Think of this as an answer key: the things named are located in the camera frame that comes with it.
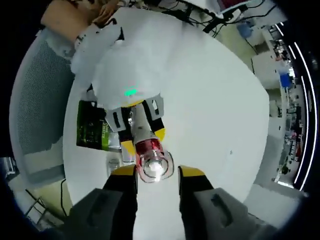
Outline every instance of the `white table surface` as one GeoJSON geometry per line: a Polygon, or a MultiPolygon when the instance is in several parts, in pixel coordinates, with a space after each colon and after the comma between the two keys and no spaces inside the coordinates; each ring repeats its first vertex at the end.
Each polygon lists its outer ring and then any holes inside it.
{"type": "MultiPolygon", "coordinates": [[[[175,173],[159,183],[139,181],[133,236],[139,240],[184,239],[177,166],[203,170],[215,188],[222,187],[243,202],[265,150],[269,97],[236,55],[200,29],[142,9],[120,8],[114,16],[126,41],[142,36],[157,51],[172,51],[161,95],[166,128],[163,145],[173,156],[175,173]],[[152,34],[141,31],[146,23],[152,34]],[[168,43],[172,30],[177,43],[163,44],[168,43]]],[[[73,83],[63,131],[64,168],[73,204],[94,188],[102,188],[107,180],[107,159],[119,158],[117,153],[76,146],[83,91],[73,83]]]]}

